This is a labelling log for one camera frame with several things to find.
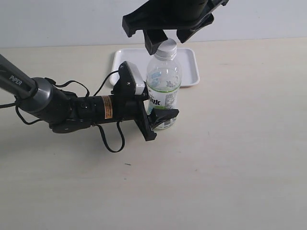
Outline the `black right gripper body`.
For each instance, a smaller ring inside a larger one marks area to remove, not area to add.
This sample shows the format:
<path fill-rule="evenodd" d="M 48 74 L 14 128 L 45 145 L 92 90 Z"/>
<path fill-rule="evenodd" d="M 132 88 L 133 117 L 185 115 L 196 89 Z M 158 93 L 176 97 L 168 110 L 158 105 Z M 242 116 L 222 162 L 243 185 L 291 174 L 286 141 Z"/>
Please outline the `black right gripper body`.
<path fill-rule="evenodd" d="M 227 0 L 148 0 L 122 17 L 128 37 L 138 30 L 196 31 L 213 23 L 213 11 Z"/>

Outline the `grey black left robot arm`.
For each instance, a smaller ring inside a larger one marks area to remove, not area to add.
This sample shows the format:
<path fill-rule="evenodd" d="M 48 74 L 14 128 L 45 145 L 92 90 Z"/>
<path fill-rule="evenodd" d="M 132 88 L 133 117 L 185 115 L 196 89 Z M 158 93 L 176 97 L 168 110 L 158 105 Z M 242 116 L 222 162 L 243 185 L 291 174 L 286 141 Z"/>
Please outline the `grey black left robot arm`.
<path fill-rule="evenodd" d="M 144 101 L 149 91 L 136 65 L 124 61 L 110 95 L 78 97 L 64 91 L 52 79 L 30 78 L 4 56 L 0 57 L 0 87 L 15 96 L 15 106 L 49 124 L 55 133 L 71 133 L 91 126 L 133 120 L 146 141 L 156 138 L 154 129 L 177 117 L 178 109 L 153 109 L 148 115 Z"/>

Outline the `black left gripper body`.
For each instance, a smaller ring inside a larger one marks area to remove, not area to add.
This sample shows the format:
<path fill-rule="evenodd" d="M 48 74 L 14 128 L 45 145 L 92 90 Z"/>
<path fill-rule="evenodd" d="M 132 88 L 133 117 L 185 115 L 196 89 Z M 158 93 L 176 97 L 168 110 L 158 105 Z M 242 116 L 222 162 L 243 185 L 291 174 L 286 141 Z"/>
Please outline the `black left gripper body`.
<path fill-rule="evenodd" d="M 133 120 L 146 141 L 152 141 L 157 134 L 150 126 L 144 101 L 135 95 L 135 86 L 126 61 L 118 68 L 119 79 L 110 95 L 90 96 L 74 99 L 79 119 L 92 125 Z"/>

